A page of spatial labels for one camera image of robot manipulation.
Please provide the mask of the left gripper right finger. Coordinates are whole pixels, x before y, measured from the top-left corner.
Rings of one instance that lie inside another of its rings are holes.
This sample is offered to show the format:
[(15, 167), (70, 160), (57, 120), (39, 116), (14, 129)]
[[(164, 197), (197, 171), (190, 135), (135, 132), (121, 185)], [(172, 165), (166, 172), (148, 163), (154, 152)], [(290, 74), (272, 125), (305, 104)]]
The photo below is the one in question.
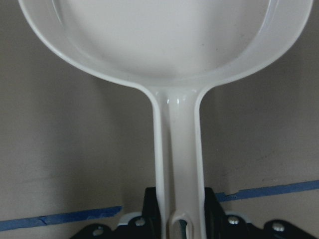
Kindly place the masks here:
[(212, 188), (206, 187), (204, 192), (206, 238), (221, 239), (223, 218), (225, 216), (224, 210), (218, 202)]

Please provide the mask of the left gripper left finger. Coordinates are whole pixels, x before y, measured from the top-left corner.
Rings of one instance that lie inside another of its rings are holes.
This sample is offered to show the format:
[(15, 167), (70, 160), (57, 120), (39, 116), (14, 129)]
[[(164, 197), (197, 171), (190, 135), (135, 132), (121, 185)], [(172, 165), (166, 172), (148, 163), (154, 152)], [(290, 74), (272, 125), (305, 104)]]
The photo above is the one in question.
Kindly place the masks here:
[(145, 189), (142, 218), (149, 239), (161, 238), (161, 216), (155, 187)]

